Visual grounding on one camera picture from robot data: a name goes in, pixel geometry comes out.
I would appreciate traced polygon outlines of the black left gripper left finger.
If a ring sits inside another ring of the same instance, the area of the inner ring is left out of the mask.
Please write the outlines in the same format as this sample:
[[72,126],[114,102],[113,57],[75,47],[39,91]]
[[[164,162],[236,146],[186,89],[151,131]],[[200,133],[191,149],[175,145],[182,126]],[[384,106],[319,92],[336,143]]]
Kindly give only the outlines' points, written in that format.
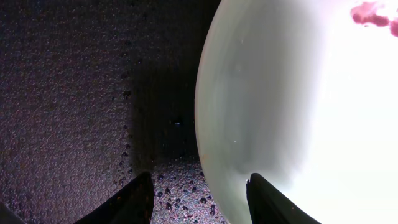
[[145,171],[76,224],[150,224],[154,197],[151,173]]

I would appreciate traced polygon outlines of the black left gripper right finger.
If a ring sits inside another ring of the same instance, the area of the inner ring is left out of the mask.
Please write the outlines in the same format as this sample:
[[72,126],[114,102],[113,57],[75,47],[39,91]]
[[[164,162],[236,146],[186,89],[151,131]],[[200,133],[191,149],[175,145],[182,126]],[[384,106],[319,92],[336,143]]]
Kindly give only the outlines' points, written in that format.
[[320,224],[258,173],[246,181],[246,198],[253,224]]

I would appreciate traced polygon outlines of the mint plate with red stain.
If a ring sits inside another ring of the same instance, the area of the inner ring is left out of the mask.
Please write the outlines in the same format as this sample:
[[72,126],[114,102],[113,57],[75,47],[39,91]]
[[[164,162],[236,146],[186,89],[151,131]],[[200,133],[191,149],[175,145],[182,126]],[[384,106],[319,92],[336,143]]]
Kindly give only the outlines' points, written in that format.
[[228,223],[262,176],[289,222],[397,222],[397,2],[222,0],[201,54],[195,131]]

